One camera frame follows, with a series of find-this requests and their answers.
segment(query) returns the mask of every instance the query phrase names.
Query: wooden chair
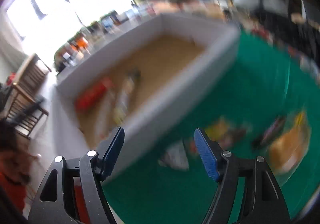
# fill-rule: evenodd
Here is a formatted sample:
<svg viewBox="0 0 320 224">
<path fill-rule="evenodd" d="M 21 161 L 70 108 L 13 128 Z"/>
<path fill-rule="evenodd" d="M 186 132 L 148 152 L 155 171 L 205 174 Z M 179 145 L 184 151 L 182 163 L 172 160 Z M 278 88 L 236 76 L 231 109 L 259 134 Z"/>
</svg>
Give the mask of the wooden chair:
<svg viewBox="0 0 320 224">
<path fill-rule="evenodd" d="M 6 118 L 13 118 L 30 103 L 35 102 L 36 93 L 49 71 L 51 69 L 36 54 L 31 55 L 24 61 L 13 79 L 11 93 L 4 109 Z M 48 116 L 49 112 L 40 108 L 33 115 L 26 117 L 16 128 L 18 134 L 30 139 L 30 133 L 43 115 Z"/>
</svg>

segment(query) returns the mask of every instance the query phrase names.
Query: floor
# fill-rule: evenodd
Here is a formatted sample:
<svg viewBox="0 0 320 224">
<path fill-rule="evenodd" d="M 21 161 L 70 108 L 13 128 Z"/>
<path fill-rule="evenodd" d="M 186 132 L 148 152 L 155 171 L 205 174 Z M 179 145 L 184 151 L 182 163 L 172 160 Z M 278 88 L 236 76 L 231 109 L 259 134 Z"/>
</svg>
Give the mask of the floor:
<svg viewBox="0 0 320 224">
<path fill-rule="evenodd" d="M 42 85 L 39 94 L 46 98 L 46 101 L 42 104 L 43 108 L 48 110 L 49 117 L 51 112 L 51 93 L 56 84 L 55 73 L 49 73 L 46 77 L 44 84 Z M 26 206 L 23 211 L 23 215 L 27 218 L 30 207 L 32 204 L 32 199 L 34 198 L 36 191 L 41 184 L 41 181 L 47 172 L 50 164 L 58 154 L 55 152 L 53 142 L 52 142 L 52 131 L 55 126 L 51 125 L 51 121 L 48 117 L 43 117 L 40 122 L 35 126 L 30 137 L 31 142 L 29 145 L 29 152 L 32 155 L 38 155 L 39 160 L 35 162 L 31 168 L 31 182 L 27 187 L 28 197 L 26 198 Z M 116 222 L 123 223 L 121 219 L 116 215 L 116 213 L 111 209 Z"/>
</svg>

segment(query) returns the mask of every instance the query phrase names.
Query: green tablecloth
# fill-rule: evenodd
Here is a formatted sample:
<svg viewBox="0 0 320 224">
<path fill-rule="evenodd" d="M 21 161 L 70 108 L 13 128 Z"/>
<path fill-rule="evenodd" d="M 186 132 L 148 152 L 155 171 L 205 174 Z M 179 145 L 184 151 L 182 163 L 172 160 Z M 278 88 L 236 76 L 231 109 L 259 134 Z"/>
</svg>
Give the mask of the green tablecloth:
<svg viewBox="0 0 320 224">
<path fill-rule="evenodd" d="M 185 118 L 166 133 L 138 162 L 103 187 L 106 198 L 125 224 L 201 223 L 217 184 L 210 179 L 200 158 L 190 158 L 190 171 L 161 167 L 157 159 L 175 140 L 190 138 L 197 127 L 206 127 L 219 116 L 252 131 L 232 152 L 255 158 L 253 138 L 280 113 L 307 112 L 312 128 L 310 148 L 292 177 L 282 186 L 290 216 L 311 197 L 320 180 L 320 89 L 285 52 L 243 33 L 238 57 L 219 83 Z M 239 179 L 239 188 L 244 179 Z M 229 223 L 239 213 L 243 189 L 238 189 Z"/>
</svg>

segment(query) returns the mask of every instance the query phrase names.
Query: red package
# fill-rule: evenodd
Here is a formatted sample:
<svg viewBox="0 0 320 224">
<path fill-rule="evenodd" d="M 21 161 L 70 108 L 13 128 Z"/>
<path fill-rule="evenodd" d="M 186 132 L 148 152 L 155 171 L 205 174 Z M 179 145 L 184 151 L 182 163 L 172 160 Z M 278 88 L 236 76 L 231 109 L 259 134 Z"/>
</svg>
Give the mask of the red package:
<svg viewBox="0 0 320 224">
<path fill-rule="evenodd" d="M 113 86 L 113 82 L 109 77 L 103 78 L 76 99 L 76 109 L 78 111 L 86 111 L 91 108 Z"/>
</svg>

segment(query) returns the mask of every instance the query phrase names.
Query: blue gripper pad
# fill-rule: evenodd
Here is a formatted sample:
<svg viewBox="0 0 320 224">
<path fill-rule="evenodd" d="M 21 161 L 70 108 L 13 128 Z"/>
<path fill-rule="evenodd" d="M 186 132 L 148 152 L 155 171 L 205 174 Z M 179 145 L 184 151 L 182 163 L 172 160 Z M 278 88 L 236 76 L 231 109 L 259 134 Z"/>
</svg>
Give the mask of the blue gripper pad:
<svg viewBox="0 0 320 224">
<path fill-rule="evenodd" d="M 208 176 L 218 182 L 220 175 L 217 169 L 217 159 L 212 153 L 207 141 L 198 128 L 195 130 L 194 139 L 196 147 L 198 149 L 198 153 L 201 157 L 202 163 L 205 170 L 207 171 Z"/>
</svg>

